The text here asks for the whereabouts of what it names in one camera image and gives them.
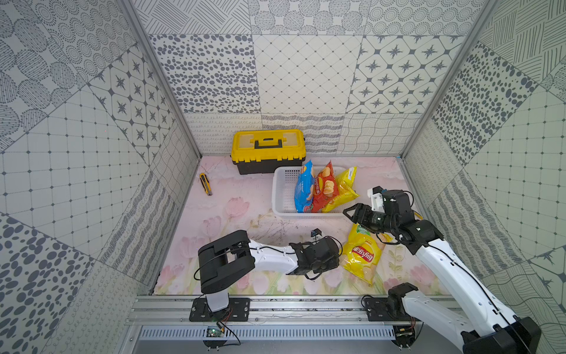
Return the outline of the red chips bag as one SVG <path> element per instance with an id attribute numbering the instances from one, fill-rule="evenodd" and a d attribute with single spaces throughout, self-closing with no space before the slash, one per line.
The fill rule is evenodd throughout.
<path id="1" fill-rule="evenodd" d="M 338 194 L 338 183 L 335 178 L 334 167 L 331 162 L 328 162 L 315 177 L 311 212 L 322 212 L 322 209 Z"/>

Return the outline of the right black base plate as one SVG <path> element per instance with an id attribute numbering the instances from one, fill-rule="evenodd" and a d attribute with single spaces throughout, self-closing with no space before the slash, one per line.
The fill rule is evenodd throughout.
<path id="1" fill-rule="evenodd" d="M 364 296 L 361 299 L 361 305 L 369 322 L 391 322 L 394 320 L 384 298 Z"/>

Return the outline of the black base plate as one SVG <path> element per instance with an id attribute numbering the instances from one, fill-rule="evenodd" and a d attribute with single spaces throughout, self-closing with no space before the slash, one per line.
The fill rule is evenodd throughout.
<path id="1" fill-rule="evenodd" d="M 361 305 L 369 322 L 391 322 L 394 320 L 384 298 L 364 296 L 361 299 Z"/>
<path id="2" fill-rule="evenodd" d="M 213 311 L 205 297 L 199 297 L 192 302 L 191 322 L 247 322 L 249 319 L 251 300 L 249 298 L 236 297 L 228 299 L 228 306 L 224 309 Z"/>

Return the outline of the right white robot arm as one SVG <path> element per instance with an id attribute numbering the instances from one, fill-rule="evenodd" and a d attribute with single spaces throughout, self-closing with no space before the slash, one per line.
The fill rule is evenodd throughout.
<path id="1" fill-rule="evenodd" d="M 431 327 L 463 353 L 535 353 L 542 331 L 530 317 L 519 317 L 461 262 L 443 234 L 415 216 L 403 190 L 374 187 L 371 203 L 357 203 L 343 214 L 375 235 L 390 234 L 427 266 L 464 312 L 458 315 L 411 283 L 389 290 L 386 309 L 393 318 L 412 317 Z"/>

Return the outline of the aluminium mounting rail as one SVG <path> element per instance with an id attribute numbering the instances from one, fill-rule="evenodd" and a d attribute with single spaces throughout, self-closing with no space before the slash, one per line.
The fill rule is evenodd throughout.
<path id="1" fill-rule="evenodd" d="M 191 322 L 192 302 L 199 296 L 140 296 L 125 324 L 130 341 L 187 340 L 213 348 L 260 340 L 379 340 L 408 343 L 423 322 L 394 318 L 369 322 L 359 296 L 245 296 L 251 300 L 247 322 Z M 458 315 L 449 296 L 430 298 Z"/>

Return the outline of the yellow Lay's chips bag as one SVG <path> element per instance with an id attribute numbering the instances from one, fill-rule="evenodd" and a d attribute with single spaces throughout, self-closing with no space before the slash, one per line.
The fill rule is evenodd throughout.
<path id="1" fill-rule="evenodd" d="M 376 267 L 385 245 L 393 240 L 390 234 L 380 233 L 375 236 L 361 225 L 355 224 L 343 246 L 340 264 L 350 274 L 373 286 Z"/>

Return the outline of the white plastic basket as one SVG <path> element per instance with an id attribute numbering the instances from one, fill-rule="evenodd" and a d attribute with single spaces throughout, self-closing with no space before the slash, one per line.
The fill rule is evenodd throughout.
<path id="1" fill-rule="evenodd" d="M 286 219 L 329 219 L 343 218 L 343 211 L 354 206 L 359 199 L 338 206 L 329 213 L 298 213 L 294 204 L 294 192 L 299 178 L 300 167 L 281 167 L 274 172 L 271 193 L 271 209 L 275 215 Z"/>

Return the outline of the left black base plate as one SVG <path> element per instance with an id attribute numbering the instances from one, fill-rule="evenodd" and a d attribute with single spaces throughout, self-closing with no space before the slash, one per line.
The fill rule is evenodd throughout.
<path id="1" fill-rule="evenodd" d="M 251 300 L 249 298 L 236 297 L 228 299 L 228 306 L 224 309 L 213 311 L 205 297 L 199 297 L 192 302 L 191 322 L 247 322 L 249 319 Z"/>

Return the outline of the yellow black utility knife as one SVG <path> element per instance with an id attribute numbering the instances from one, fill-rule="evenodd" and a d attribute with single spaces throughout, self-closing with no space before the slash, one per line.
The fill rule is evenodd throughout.
<path id="1" fill-rule="evenodd" d="M 199 175 L 199 181 L 208 196 L 212 195 L 212 186 L 210 184 L 209 178 L 205 173 Z"/>

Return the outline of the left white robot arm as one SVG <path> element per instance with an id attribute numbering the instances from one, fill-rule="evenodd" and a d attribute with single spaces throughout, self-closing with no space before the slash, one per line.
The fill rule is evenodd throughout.
<path id="1" fill-rule="evenodd" d="M 200 283 L 206 309 L 222 313 L 230 308 L 228 288 L 254 270 L 317 280 L 337 268 L 342 243 L 321 230 L 311 232 L 312 240 L 271 246 L 251 240 L 247 231 L 237 230 L 198 250 L 194 279 Z"/>

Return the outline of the yellow black toolbox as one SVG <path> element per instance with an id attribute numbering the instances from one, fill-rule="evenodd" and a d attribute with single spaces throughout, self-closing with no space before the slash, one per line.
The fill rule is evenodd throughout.
<path id="1" fill-rule="evenodd" d="M 299 129 L 240 131 L 234 135 L 231 149 L 231 160 L 240 175 L 302 166 L 306 155 L 305 137 Z"/>

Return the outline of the blue chips bag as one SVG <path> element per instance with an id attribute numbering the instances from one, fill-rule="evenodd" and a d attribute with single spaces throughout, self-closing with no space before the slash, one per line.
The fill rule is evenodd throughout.
<path id="1" fill-rule="evenodd" d="M 294 192 L 294 204 L 298 213 L 309 213 L 312 210 L 314 196 L 315 171 L 311 161 L 300 170 Z"/>

